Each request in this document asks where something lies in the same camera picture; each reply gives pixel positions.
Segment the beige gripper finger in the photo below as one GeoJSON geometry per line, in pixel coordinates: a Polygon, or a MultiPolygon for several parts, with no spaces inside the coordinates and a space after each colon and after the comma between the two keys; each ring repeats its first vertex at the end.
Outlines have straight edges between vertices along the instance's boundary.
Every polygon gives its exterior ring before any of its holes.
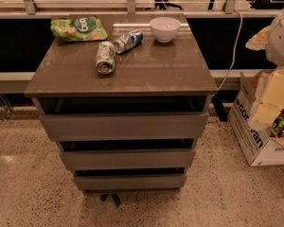
{"type": "Polygon", "coordinates": [[[270,32],[270,26],[264,27],[247,41],[245,47],[254,51],[264,50],[266,48],[267,36],[270,32]]]}

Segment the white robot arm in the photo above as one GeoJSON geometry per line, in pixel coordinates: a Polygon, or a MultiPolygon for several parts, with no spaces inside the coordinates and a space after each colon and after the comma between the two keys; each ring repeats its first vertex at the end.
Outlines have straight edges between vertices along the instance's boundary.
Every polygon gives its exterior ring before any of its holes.
{"type": "Polygon", "coordinates": [[[284,66],[284,8],[269,26],[249,39],[245,47],[254,51],[264,50],[268,61],[284,66]]]}

